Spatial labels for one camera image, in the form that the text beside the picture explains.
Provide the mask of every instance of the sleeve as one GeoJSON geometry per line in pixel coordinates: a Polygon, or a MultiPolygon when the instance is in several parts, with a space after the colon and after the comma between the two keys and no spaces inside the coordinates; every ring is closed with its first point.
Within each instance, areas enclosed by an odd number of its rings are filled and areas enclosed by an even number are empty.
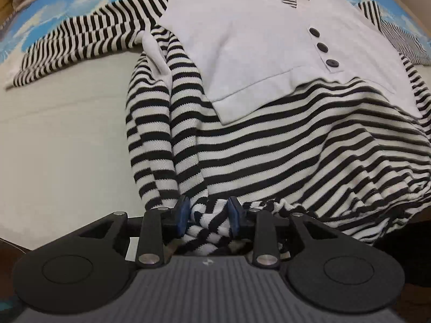
{"type": "Polygon", "coordinates": [[[126,100],[131,168],[146,210],[172,208],[180,195],[171,145],[171,91],[163,77],[153,74],[157,67],[148,52],[152,50],[144,50],[138,59],[126,100]]]}
{"type": "Polygon", "coordinates": [[[27,49],[7,87],[23,86],[81,60],[132,48],[137,34],[161,17],[167,1],[117,0],[92,15],[64,20],[27,49]]]}
{"type": "Polygon", "coordinates": [[[398,53],[406,56],[414,65],[431,66],[431,55],[427,53],[421,41],[398,25],[384,20],[376,1],[363,1],[358,3],[358,7],[374,28],[391,42],[398,53]]]}

